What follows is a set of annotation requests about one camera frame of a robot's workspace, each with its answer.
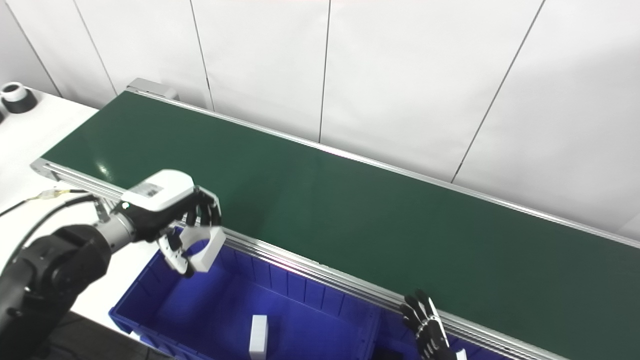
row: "white cylindrical object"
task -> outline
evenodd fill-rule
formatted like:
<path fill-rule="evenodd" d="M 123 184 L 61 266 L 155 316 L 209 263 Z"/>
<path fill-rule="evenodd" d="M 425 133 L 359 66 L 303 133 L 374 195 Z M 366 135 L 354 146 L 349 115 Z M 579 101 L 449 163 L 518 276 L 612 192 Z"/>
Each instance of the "white cylindrical object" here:
<path fill-rule="evenodd" d="M 23 84 L 12 81 L 0 88 L 0 97 L 9 102 L 17 102 L 27 97 L 27 89 Z"/>

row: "white wall panel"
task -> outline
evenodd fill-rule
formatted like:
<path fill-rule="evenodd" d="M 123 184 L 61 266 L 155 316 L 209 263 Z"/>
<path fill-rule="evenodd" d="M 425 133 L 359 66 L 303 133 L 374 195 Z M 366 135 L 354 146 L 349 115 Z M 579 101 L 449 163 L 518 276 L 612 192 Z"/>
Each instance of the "white wall panel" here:
<path fill-rule="evenodd" d="M 638 214 L 639 19 L 547 1 L 455 183 L 610 231 Z"/>
<path fill-rule="evenodd" d="M 193 0 L 216 111 L 317 141 L 328 0 Z"/>
<path fill-rule="evenodd" d="M 77 0 L 116 91 L 135 78 L 172 86 L 180 100 L 211 109 L 188 0 Z"/>
<path fill-rule="evenodd" d="M 333 0 L 321 142 L 450 181 L 539 0 Z"/>
<path fill-rule="evenodd" d="M 60 96 L 4 2 L 0 2 L 0 34 L 0 85 L 20 81 Z"/>
<path fill-rule="evenodd" d="M 99 108 L 115 92 L 73 0 L 7 0 L 62 97 Z"/>

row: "black cable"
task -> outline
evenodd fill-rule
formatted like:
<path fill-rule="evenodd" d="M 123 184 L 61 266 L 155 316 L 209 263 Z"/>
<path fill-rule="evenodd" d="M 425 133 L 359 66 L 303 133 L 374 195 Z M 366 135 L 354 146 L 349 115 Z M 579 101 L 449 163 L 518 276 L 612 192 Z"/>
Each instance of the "black cable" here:
<path fill-rule="evenodd" d="M 13 210 L 19 208 L 21 205 L 23 205 L 26 202 L 27 202 L 27 200 L 22 200 L 19 203 L 17 203 L 16 205 L 13 205 L 12 207 L 8 208 L 7 210 L 4 210 L 3 212 L 0 213 L 0 217 L 3 216 L 4 214 L 10 212 L 10 211 L 13 211 Z"/>
<path fill-rule="evenodd" d="M 69 192 L 69 193 L 86 193 L 86 192 L 88 192 L 88 191 L 86 191 L 86 190 L 81 190 L 81 189 L 71 189 L 71 190 L 68 190 L 68 192 Z M 13 205 L 12 207 L 8 208 L 7 210 L 4 210 L 3 212 L 1 212 L 1 213 L 0 213 L 0 217 L 1 217 L 1 216 L 3 216 L 3 215 L 5 215 L 5 214 L 7 214 L 7 213 L 9 213 L 9 212 L 11 212 L 11 211 L 13 211 L 13 210 L 15 210 L 15 209 L 17 209 L 17 208 L 19 208 L 19 207 L 21 207 L 22 205 L 24 205 L 25 203 L 27 203 L 27 201 L 29 201 L 29 200 L 33 200 L 33 199 L 36 199 L 36 198 L 37 198 L 37 197 L 30 197 L 30 198 L 28 198 L 28 199 L 24 199 L 24 200 L 20 201 L 20 202 L 19 202 L 19 203 L 17 203 L 16 205 Z"/>
<path fill-rule="evenodd" d="M 75 199 L 71 199 L 68 201 L 65 201 L 63 204 L 56 206 L 55 208 L 53 208 L 52 210 L 50 210 L 45 216 L 43 216 L 40 221 L 38 221 L 27 233 L 27 235 L 25 235 L 22 240 L 20 241 L 20 243 L 18 243 L 18 245 L 15 247 L 15 249 L 13 250 L 13 252 L 11 253 L 11 256 L 9 256 L 9 259 L 6 261 L 6 264 L 4 264 L 4 267 L 6 268 L 7 266 L 9 266 L 9 264 L 11 264 L 11 262 L 13 262 L 13 259 L 15 259 L 15 257 L 18 255 L 18 253 L 20 252 L 20 250 L 22 250 L 22 247 L 24 246 L 24 244 L 27 243 L 27 241 L 29 241 L 29 238 L 31 237 L 31 235 L 33 235 L 33 233 L 36 232 L 36 230 L 38 230 L 38 228 L 44 224 L 45 221 L 47 221 L 49 218 L 51 218 L 54 214 L 56 214 L 57 212 L 59 212 L 60 210 L 64 209 L 64 208 L 68 208 L 69 206 L 73 206 L 76 204 L 80 204 L 82 202 L 89 202 L 89 201 L 95 201 L 98 200 L 98 198 L 94 195 L 84 195 L 84 196 L 79 196 L 76 197 Z"/>
<path fill-rule="evenodd" d="M 65 347 L 59 344 L 54 344 L 54 343 L 51 343 L 51 347 L 66 352 L 67 354 L 71 355 L 71 357 L 73 357 L 75 360 L 84 360 L 82 357 L 80 357 L 80 355 L 78 355 L 75 351 L 71 350 L 68 347 Z"/>
<path fill-rule="evenodd" d="M 71 325 L 73 323 L 81 322 L 81 321 L 84 321 L 84 320 L 85 320 L 84 318 L 77 318 L 77 319 L 69 320 L 67 322 L 61 322 L 61 323 L 58 324 L 58 326 L 56 326 L 56 329 L 59 329 L 61 327 L 65 327 L 67 325 Z"/>

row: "robotic arm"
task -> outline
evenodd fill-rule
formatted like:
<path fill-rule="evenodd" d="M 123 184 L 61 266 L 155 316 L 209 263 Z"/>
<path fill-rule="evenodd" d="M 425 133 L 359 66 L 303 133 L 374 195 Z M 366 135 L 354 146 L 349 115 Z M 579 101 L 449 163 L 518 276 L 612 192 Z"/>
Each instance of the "robotic arm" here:
<path fill-rule="evenodd" d="M 168 226 L 184 215 L 187 227 L 178 235 Z M 65 226 L 34 240 L 0 274 L 0 359 L 29 357 L 77 296 L 106 273 L 112 253 L 128 243 L 156 241 L 167 263 L 186 277 L 208 271 L 225 241 L 220 225 L 214 194 L 182 172 L 162 170 L 126 191 L 105 221 Z M 202 251 L 183 256 L 207 238 Z"/>

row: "white block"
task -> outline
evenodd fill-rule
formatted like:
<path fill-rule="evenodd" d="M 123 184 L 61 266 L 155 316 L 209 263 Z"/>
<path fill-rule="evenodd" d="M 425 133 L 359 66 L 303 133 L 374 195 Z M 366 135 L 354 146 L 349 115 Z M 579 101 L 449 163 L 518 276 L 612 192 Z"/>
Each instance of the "white block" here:
<path fill-rule="evenodd" d="M 254 315 L 251 322 L 249 357 L 251 360 L 266 360 L 269 324 L 266 315 Z"/>

